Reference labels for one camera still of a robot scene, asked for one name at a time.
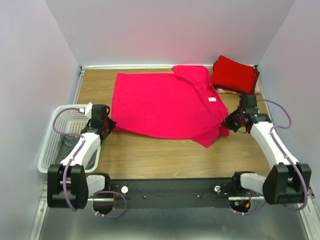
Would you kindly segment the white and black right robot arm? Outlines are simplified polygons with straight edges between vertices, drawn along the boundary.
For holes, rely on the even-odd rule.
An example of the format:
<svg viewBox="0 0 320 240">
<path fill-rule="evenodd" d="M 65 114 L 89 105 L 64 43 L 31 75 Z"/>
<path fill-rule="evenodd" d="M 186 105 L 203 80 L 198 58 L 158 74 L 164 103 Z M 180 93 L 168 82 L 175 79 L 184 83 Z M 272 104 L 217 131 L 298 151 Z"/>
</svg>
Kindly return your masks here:
<svg viewBox="0 0 320 240">
<path fill-rule="evenodd" d="M 312 170 L 308 164 L 300 163 L 286 148 L 276 130 L 291 127 L 273 124 L 266 113 L 261 113 L 255 95 L 241 95 L 239 105 L 222 122 L 227 129 L 237 132 L 245 128 L 258 143 L 264 153 L 270 172 L 267 176 L 254 172 L 235 172 L 230 183 L 230 191 L 241 196 L 247 190 L 262 195 L 269 205 L 300 204 L 297 211 L 308 203 L 308 190 Z"/>
</svg>

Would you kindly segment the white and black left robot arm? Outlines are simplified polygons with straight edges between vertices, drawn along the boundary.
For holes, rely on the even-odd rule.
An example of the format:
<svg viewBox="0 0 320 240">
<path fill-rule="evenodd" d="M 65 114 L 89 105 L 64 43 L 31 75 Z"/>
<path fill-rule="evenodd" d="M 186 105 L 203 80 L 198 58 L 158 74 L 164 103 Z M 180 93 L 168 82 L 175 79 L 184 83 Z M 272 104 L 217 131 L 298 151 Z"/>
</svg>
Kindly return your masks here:
<svg viewBox="0 0 320 240">
<path fill-rule="evenodd" d="M 88 198 L 94 194 L 104 198 L 112 193 L 107 173 L 86 176 L 85 168 L 116 126 L 109 117 L 110 107 L 105 104 L 89 102 L 74 110 L 85 115 L 88 121 L 81 132 L 73 134 L 78 142 L 70 153 L 47 170 L 47 205 L 69 208 L 73 212 L 84 209 Z"/>
</svg>

